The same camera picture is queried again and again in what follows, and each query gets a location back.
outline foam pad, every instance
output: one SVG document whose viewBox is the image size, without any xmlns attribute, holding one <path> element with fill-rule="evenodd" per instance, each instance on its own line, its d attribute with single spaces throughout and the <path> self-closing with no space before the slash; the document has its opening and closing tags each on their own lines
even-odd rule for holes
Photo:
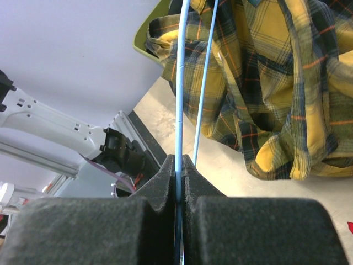
<svg viewBox="0 0 353 265">
<path fill-rule="evenodd" d="M 348 264 L 326 210 L 314 200 L 201 197 L 193 264 Z"/>
<path fill-rule="evenodd" d="M 45 198 L 13 223 L 1 265 L 171 264 L 174 189 L 168 157 L 151 183 L 121 199 Z"/>
<path fill-rule="evenodd" d="M 227 198 L 188 156 L 183 160 L 186 265 L 348 264 L 318 202 Z M 174 156 L 169 155 L 128 198 L 30 202 L 9 230 L 0 264 L 173 264 L 174 191 Z"/>
</svg>

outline blue cable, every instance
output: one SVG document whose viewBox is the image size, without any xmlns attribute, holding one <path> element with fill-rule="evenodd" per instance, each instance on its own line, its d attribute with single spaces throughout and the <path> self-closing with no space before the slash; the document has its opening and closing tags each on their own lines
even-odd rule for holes
<svg viewBox="0 0 353 265">
<path fill-rule="evenodd" d="M 178 49 L 176 53 L 176 109 L 175 109 L 175 239 L 174 239 L 174 265 L 180 264 L 181 249 L 181 170 L 183 168 L 183 105 L 184 105 L 184 56 L 185 56 L 185 32 L 188 21 L 190 0 L 184 0 L 181 7 Z"/>
<path fill-rule="evenodd" d="M 184 57 L 185 57 L 185 32 L 186 22 L 188 21 L 188 10 L 190 0 L 184 0 L 181 7 L 179 31 L 178 31 L 178 49 L 176 56 L 176 109 L 175 109 L 175 241 L 174 241 L 174 265 L 180 264 L 181 252 L 181 226 L 182 226 L 182 204 L 181 204 L 181 171 L 183 169 L 183 109 L 184 109 Z M 210 36 L 208 37 L 206 60 L 204 67 L 204 76 L 201 84 L 201 94 L 199 103 L 199 112 L 197 114 L 196 135 L 194 145 L 194 165 L 196 166 L 197 152 L 199 149 L 202 107 L 204 105 L 205 87 L 207 80 L 208 62 L 210 60 L 210 51 L 212 36 L 215 28 L 218 0 L 215 0 L 213 8 L 212 22 L 210 27 Z"/>
<path fill-rule="evenodd" d="M 194 155 L 193 155 L 193 158 L 192 158 L 192 161 L 193 161 L 195 166 L 196 166 L 196 163 L 197 163 L 197 153 L 199 151 L 199 141 L 200 141 L 200 131 L 201 131 L 201 121 L 202 121 L 202 109 L 204 107 L 204 97 L 205 97 L 206 80 L 207 80 L 207 69 L 208 69 L 208 62 L 210 60 L 212 36 L 213 36 L 213 31 L 215 29 L 217 7 L 218 7 L 218 0 L 215 0 L 215 6 L 213 8 L 212 22 L 211 22 L 211 27 L 210 27 L 210 35 L 208 36 L 206 60 L 205 60 L 205 67 L 204 67 L 204 76 L 202 77 L 201 94 L 200 94 L 200 102 L 199 102 L 199 112 L 197 114 L 195 143 L 194 143 Z"/>
</svg>

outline green container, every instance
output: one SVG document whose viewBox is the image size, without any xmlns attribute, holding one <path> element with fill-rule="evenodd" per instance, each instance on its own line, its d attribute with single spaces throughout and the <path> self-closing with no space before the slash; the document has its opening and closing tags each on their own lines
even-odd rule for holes
<svg viewBox="0 0 353 265">
<path fill-rule="evenodd" d="M 133 48 L 141 53 L 143 56 L 155 61 L 156 63 L 161 63 L 159 59 L 148 52 L 146 52 L 145 48 L 145 41 L 146 41 L 146 34 L 147 34 L 147 29 L 149 23 L 159 17 L 164 17 L 165 15 L 168 14 L 169 10 L 169 4 L 170 0 L 161 0 L 154 10 L 151 12 L 151 14 L 147 17 L 145 22 L 141 25 L 141 27 L 138 29 L 135 39 L 133 40 Z"/>
</svg>

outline red object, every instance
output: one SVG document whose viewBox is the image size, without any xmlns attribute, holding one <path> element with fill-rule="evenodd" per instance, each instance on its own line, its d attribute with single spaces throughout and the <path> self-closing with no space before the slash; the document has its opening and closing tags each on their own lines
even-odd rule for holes
<svg viewBox="0 0 353 265">
<path fill-rule="evenodd" d="M 348 224 L 349 231 L 351 231 L 353 234 L 353 222 L 348 222 L 347 224 Z"/>
</svg>

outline white wall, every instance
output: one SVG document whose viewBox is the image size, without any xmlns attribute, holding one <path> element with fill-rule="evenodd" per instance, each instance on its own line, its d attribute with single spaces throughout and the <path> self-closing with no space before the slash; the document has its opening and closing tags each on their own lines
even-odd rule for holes
<svg viewBox="0 0 353 265">
<path fill-rule="evenodd" d="M 0 0 L 0 69 L 14 84 L 64 113 L 106 126 L 131 111 L 161 73 L 132 48 L 158 0 Z M 79 156 L 36 137 L 0 129 L 48 156 Z M 0 181 L 42 189 L 54 173 L 0 156 Z"/>
</svg>

